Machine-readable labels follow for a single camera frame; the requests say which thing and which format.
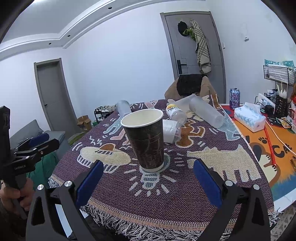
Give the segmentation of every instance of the red cable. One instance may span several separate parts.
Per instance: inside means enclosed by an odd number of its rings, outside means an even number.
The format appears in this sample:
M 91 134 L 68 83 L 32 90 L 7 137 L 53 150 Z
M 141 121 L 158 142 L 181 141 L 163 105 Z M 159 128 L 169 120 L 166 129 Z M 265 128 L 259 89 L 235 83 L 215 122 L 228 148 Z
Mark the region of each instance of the red cable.
M 266 130 L 266 126 L 264 126 L 264 131 L 265 131 L 265 135 L 266 135 L 266 138 L 267 138 L 267 142 L 268 142 L 268 145 L 269 145 L 269 148 L 270 148 L 272 164 L 273 164 L 274 166 L 276 166 L 276 158 L 275 158 L 275 156 L 274 156 L 273 148 L 272 148 L 272 146 L 271 146 L 271 142 L 270 142 L 270 138 L 269 138 L 268 132 L 267 132 L 267 130 Z

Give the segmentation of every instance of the power strip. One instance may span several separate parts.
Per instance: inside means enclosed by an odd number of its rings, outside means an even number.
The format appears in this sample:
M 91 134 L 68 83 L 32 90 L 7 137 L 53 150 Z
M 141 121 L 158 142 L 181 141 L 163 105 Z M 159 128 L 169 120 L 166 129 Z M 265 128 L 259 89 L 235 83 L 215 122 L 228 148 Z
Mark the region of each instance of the power strip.
M 261 104 L 263 106 L 266 106 L 267 104 L 271 105 L 273 108 L 276 107 L 276 104 L 273 103 L 270 99 L 268 99 L 267 97 L 265 97 L 263 94 L 258 94 L 258 97 L 257 97 L 257 101 L 256 102 L 261 102 Z

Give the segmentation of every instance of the green cloth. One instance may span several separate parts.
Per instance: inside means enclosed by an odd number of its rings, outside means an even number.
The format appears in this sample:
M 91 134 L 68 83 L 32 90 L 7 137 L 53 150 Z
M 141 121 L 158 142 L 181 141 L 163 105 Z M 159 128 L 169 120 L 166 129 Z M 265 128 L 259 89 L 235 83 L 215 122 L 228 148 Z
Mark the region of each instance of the green cloth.
M 195 34 L 194 34 L 194 32 L 193 32 L 193 30 L 191 28 L 185 29 L 183 34 L 186 35 L 186 36 L 190 35 L 190 37 L 195 41 Z
M 58 163 L 59 160 L 56 153 L 52 152 L 42 157 L 41 161 L 35 164 L 35 171 L 27 173 L 27 177 L 34 182 L 34 190 L 36 190 L 39 184 L 49 188 L 48 178 L 50 178 Z

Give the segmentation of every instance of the cable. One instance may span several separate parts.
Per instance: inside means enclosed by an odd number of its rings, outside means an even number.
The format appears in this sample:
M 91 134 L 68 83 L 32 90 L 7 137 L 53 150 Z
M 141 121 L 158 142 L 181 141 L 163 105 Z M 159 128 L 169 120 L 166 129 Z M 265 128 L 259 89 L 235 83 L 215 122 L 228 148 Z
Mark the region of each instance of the cable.
M 269 149 L 270 149 L 270 153 L 271 153 L 272 164 L 274 166 L 276 166 L 276 157 L 274 156 L 274 152 L 272 150 L 272 145 L 271 145 L 271 141 L 270 141 L 270 138 L 269 138 L 269 135 L 268 135 L 266 126 L 264 126 L 264 132 L 265 132 L 265 135 L 266 135 L 266 138 L 267 138 L 267 142 L 268 142 L 268 145 L 269 145 Z
M 274 130 L 271 128 L 270 124 L 266 121 L 266 123 L 268 124 L 268 126 L 270 127 L 270 129 L 272 130 L 272 132 L 275 134 L 276 138 L 291 152 L 293 153 L 294 156 L 296 156 L 296 153 L 294 151 L 292 151 L 289 147 L 287 147 L 287 145 L 285 143 L 282 142 L 282 140 L 276 135 L 276 133 L 274 132 Z
M 263 105 L 263 104 L 262 104 L 261 102 L 259 102 L 259 101 L 257 101 L 256 104 L 257 104 L 257 103 L 260 103 L 261 105 Z M 263 106 L 265 107 L 265 105 L 263 105 Z

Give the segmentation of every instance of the charger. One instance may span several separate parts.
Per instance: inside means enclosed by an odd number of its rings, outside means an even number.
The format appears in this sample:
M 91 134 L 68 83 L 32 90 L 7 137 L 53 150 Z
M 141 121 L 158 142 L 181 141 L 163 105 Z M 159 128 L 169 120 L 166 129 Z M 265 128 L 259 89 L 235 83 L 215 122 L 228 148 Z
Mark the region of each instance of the charger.
M 273 113 L 274 113 L 274 108 L 270 104 L 267 104 L 264 107 L 264 110 L 265 110 L 265 113 L 268 115 L 273 115 Z

